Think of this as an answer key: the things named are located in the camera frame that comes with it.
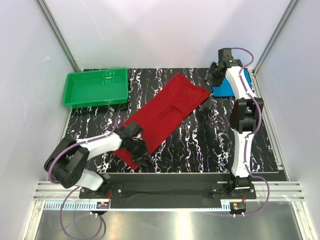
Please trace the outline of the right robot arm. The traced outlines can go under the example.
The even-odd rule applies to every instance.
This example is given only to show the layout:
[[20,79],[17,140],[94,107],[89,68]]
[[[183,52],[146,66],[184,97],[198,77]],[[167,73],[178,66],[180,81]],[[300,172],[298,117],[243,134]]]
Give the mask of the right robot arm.
[[251,148],[254,135],[262,123],[264,100],[258,98],[249,85],[244,70],[247,68],[240,59],[232,55],[234,48],[218,50],[218,62],[212,62],[205,81],[213,87],[220,87],[224,80],[231,86],[235,103],[229,117],[229,125],[234,133],[234,159],[230,177],[221,190],[213,193],[242,199],[251,191],[252,179],[248,164],[251,159]]

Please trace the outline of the red t shirt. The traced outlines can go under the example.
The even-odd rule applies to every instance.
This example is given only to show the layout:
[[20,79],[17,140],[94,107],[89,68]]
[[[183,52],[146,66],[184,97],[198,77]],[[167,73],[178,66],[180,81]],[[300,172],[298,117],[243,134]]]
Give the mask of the red t shirt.
[[[209,95],[204,87],[194,85],[182,74],[175,74],[164,88],[125,121],[121,128],[128,127],[131,122],[142,127],[142,139],[151,155]],[[134,163],[132,155],[123,145],[115,154],[132,169],[138,168],[139,165]]]

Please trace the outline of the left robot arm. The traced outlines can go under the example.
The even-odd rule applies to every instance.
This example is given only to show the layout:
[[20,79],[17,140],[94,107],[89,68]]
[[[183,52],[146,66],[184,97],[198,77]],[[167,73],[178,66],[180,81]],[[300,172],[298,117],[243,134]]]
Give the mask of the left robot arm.
[[45,162],[48,180],[65,189],[80,187],[94,198],[111,195],[108,177],[86,169],[87,161],[107,152],[125,150],[135,164],[147,166],[152,158],[143,139],[143,128],[135,122],[113,128],[99,136],[76,140],[64,137]]

